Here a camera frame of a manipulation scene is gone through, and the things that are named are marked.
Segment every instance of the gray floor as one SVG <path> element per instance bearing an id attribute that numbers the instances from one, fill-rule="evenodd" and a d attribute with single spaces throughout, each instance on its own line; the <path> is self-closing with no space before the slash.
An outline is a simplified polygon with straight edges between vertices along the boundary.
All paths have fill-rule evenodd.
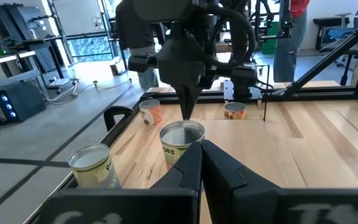
<path id="1" fill-rule="evenodd" d="M 297 78 L 323 57 L 316 52 L 309 54 L 317 56 L 299 58 Z M 264 55 L 258 55 L 257 60 L 259 63 L 271 64 L 273 62 L 271 57 Z M 343 70 L 343 68 L 331 65 L 316 79 L 339 82 Z M 80 79 L 80 89 L 92 84 L 93 80 L 98 80 L 102 86 L 111 86 L 125 82 L 129 77 L 133 78 L 135 86 L 128 90 L 115 105 L 131 107 L 142 94 L 142 90 L 137 85 L 136 74 L 130 73 L 113 78 L 105 63 L 82 63 L 75 65 L 68 72 L 74 73 Z M 36 161 L 50 159 L 66 162 L 74 150 L 86 144 L 98 142 L 106 134 L 103 118 L 98 118 L 57 155 L 53 157 L 51 155 L 126 91 L 130 85 L 130 83 L 125 83 L 103 91 L 96 91 L 93 86 L 90 86 L 70 103 L 59 106 L 48 105 L 47 110 L 24 123 L 0 127 L 0 158 Z M 0 197 L 7 194 L 24 177 L 28 178 L 22 187 L 0 204 L 0 223 L 22 223 L 70 172 L 67 168 L 44 167 L 33 175 L 29 175 L 35 168 L 36 166 L 30 165 L 0 163 Z"/>

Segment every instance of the white wall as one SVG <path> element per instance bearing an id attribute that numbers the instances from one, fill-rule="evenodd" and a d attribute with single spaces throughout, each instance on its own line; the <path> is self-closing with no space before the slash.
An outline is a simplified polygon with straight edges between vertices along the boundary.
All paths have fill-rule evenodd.
<path id="1" fill-rule="evenodd" d="M 302 49 L 313 49 L 316 43 L 318 27 L 313 23 L 314 18 L 331 17 L 335 14 L 350 12 L 353 17 L 358 10 L 358 0 L 310 0 L 308 6 L 308 23 L 305 39 L 301 45 Z"/>
<path id="2" fill-rule="evenodd" d="M 55 1 L 66 35 L 97 32 L 93 19 L 100 15 L 97 0 Z"/>

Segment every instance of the open tin can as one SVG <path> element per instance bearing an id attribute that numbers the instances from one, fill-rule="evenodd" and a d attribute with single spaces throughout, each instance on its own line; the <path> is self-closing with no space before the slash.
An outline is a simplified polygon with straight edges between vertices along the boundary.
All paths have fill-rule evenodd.
<path id="1" fill-rule="evenodd" d="M 245 119 L 246 105 L 238 102 L 226 103 L 224 106 L 224 119 Z"/>
<path id="2" fill-rule="evenodd" d="M 68 165 L 80 188 L 121 188 L 109 148 L 104 144 L 92 144 L 75 151 L 68 158 Z"/>
<path id="3" fill-rule="evenodd" d="M 168 169 L 179 160 L 191 143 L 204 138 L 204 127 L 195 121 L 177 121 L 162 128 L 160 140 Z"/>
<path id="4" fill-rule="evenodd" d="M 162 120 L 160 102 L 158 100 L 145 100 L 139 105 L 143 122 L 146 125 L 158 124 Z"/>

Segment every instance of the wooden tabletop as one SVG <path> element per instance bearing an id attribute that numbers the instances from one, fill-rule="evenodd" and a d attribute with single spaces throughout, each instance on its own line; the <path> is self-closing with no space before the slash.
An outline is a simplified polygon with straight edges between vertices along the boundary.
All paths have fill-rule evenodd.
<path id="1" fill-rule="evenodd" d="M 124 188 L 149 188 L 167 167 L 158 138 L 181 120 L 178 105 L 162 105 L 163 121 L 146 126 L 138 114 L 111 146 Z M 223 105 L 196 105 L 191 119 L 206 138 L 262 177 L 284 188 L 358 188 L 358 101 L 310 101 L 247 105 L 245 120 L 223 118 Z M 201 223 L 211 223 L 202 195 Z"/>
<path id="2" fill-rule="evenodd" d="M 208 90 L 204 91 L 219 91 L 223 90 L 224 80 L 215 80 L 212 84 L 212 87 Z M 290 83 L 274 83 L 274 88 L 286 88 Z M 303 88 L 310 88 L 310 87 L 332 87 L 332 86 L 340 86 L 335 81 L 313 81 L 306 83 Z M 150 88 L 149 91 L 156 91 L 159 93 L 174 93 L 175 90 L 172 87 L 157 87 L 157 88 Z"/>

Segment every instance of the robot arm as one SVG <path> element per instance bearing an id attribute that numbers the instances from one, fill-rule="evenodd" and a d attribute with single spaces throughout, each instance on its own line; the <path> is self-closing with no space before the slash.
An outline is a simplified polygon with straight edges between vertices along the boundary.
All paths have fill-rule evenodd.
<path id="1" fill-rule="evenodd" d="M 215 76 L 240 75 L 235 80 L 242 82 L 249 77 L 251 85 L 256 84 L 256 71 L 247 69 L 253 66 L 244 68 L 244 63 L 252 64 L 257 45 L 252 26 L 242 12 L 246 3 L 247 0 L 224 0 L 224 5 L 230 6 L 219 7 L 206 1 L 133 0 L 135 11 L 145 21 L 171 22 L 171 34 L 158 54 L 131 56 L 129 69 L 143 72 L 148 67 L 158 67 L 161 81 L 177 92 L 183 119 L 190 118 L 198 96 L 203 89 L 211 88 Z M 209 36 L 210 14 L 222 21 L 229 19 L 237 27 L 232 33 L 236 50 L 229 63 L 217 61 L 213 53 L 216 33 Z M 221 24 L 216 24 L 214 30 L 219 30 Z"/>

